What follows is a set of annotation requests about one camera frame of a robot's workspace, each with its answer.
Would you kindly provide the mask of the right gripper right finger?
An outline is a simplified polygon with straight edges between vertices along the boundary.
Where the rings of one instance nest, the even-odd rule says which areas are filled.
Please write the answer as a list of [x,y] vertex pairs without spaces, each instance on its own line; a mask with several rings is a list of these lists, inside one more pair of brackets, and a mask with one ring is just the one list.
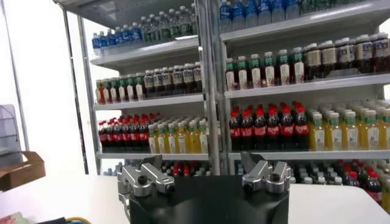
[[282,194],[290,189],[291,168],[286,162],[278,161],[270,165],[258,154],[241,152],[241,164],[246,174],[242,176],[245,193],[266,190],[273,194]]

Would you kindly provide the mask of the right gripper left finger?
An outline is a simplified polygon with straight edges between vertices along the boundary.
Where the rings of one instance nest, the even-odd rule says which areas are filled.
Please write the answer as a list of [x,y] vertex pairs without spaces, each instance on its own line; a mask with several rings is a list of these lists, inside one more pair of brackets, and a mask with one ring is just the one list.
[[161,162],[162,155],[159,154],[143,159],[138,167],[122,166],[117,173],[118,194],[148,197],[154,189],[162,194],[172,194],[176,188],[175,179],[159,169]]

